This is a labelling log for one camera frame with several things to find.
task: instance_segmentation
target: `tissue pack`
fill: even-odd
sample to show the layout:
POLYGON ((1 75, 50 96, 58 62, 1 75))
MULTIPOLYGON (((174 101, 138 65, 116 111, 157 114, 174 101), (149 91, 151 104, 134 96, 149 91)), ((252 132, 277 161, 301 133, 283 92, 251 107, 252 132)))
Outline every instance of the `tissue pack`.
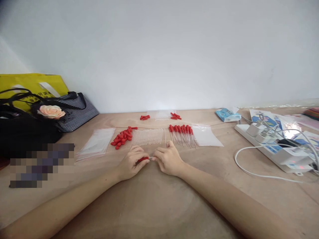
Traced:
POLYGON ((242 116, 238 113, 233 113, 232 111, 223 108, 220 110, 216 110, 215 112, 218 117, 223 121, 223 122, 233 122, 233 121, 238 121, 242 118, 242 116))

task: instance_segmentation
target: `striped bag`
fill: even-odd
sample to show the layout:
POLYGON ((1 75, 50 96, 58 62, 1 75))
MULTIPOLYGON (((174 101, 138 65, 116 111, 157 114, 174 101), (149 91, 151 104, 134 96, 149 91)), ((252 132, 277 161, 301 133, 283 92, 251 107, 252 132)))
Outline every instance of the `striped bag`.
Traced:
POLYGON ((48 120, 64 133, 76 130, 99 114, 97 109, 82 93, 72 91, 59 98, 41 98, 39 96, 38 98, 40 101, 31 106, 33 115, 41 117, 41 115, 37 114, 37 110, 41 105, 59 106, 61 110, 65 112, 65 116, 58 120, 48 120))
POLYGON ((78 93, 76 99, 68 100, 70 93, 61 96, 61 100, 56 100, 56 102, 63 104, 55 104, 59 105, 65 112, 63 118, 53 123, 61 132, 72 132, 99 114, 94 105, 82 93, 78 93))

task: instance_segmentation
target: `yellow shopping bag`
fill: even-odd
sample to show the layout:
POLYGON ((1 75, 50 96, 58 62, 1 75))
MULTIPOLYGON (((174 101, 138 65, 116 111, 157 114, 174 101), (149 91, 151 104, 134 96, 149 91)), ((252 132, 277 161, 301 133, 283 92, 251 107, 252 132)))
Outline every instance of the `yellow shopping bag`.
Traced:
MULTIPOLYGON (((14 88, 26 88, 33 94, 39 95, 44 98, 48 97, 60 97, 67 95, 68 88, 64 84, 61 76, 59 75, 44 75, 44 74, 18 74, 18 75, 1 75, 0 74, 0 91, 14 89, 14 88)), ((16 93, 23 91, 14 90, 0 94, 1 99, 7 99, 16 93)), ((38 99, 34 96, 28 96, 22 101, 36 102, 38 99)), ((24 111, 29 111, 30 106, 28 103, 15 101, 14 106, 24 111)))

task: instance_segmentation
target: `hand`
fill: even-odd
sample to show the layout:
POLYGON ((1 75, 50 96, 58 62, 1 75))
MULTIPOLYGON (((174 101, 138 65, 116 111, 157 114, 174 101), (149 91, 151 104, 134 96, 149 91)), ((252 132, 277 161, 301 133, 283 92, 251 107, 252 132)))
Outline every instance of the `hand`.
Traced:
POLYGON ((185 163, 180 158, 179 153, 171 140, 168 141, 166 147, 167 148, 158 147, 154 152, 152 161, 158 162, 159 168, 163 173, 179 176, 185 163))
POLYGON ((140 146, 133 146, 120 164, 116 167, 116 171, 120 181, 127 180, 135 176, 149 160, 143 160, 138 165, 136 162, 144 157, 149 157, 140 146))

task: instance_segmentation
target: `finger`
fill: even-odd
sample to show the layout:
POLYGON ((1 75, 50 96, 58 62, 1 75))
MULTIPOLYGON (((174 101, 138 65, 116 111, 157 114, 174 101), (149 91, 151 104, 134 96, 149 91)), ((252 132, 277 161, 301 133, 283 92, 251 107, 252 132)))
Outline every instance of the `finger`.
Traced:
POLYGON ((130 158, 134 163, 136 163, 139 159, 149 157, 149 154, 145 152, 138 152, 137 154, 132 155, 130 158))
POLYGON ((137 146, 134 149, 132 149, 131 152, 144 152, 144 149, 142 149, 140 146, 137 146))
POLYGON ((167 152, 167 149, 164 149, 164 148, 161 148, 161 147, 158 147, 157 150, 160 151, 160 152, 162 152, 162 153, 167 152))
POLYGON ((145 159, 141 161, 138 165, 136 165, 136 171, 139 172, 145 165, 147 165, 150 161, 148 159, 145 159))
POLYGON ((130 151, 133 150, 133 149, 135 149, 135 148, 137 148, 137 147, 139 147, 139 146, 138 146, 138 145, 133 145, 133 146, 130 148, 130 151))
POLYGON ((173 141, 168 141, 167 144, 166 144, 166 148, 175 148, 175 145, 173 143, 173 141))
POLYGON ((157 150, 154 152, 154 155, 159 159, 162 159, 164 157, 164 154, 157 150))
POLYGON ((141 152, 144 152, 144 151, 129 152, 128 155, 132 156, 132 155, 139 154, 139 153, 141 153, 141 152))
POLYGON ((159 164, 160 170, 161 170, 162 172, 164 172, 165 168, 164 168, 163 162, 159 160, 159 161, 158 161, 158 164, 159 164))

